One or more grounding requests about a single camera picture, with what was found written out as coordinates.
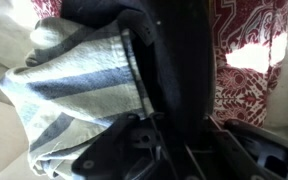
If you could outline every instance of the striped blanket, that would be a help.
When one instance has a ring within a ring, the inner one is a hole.
[[[29,140],[38,175],[70,179],[72,162],[122,113],[153,111],[118,22],[92,29],[60,18],[41,20],[31,34],[28,67],[0,80]]]

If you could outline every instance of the folded blanket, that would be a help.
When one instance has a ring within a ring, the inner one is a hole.
[[[29,164],[39,175],[70,177],[71,164],[122,113],[153,111],[131,47],[116,21],[92,29],[59,18],[32,32],[28,67],[9,70],[0,88],[29,140]]]

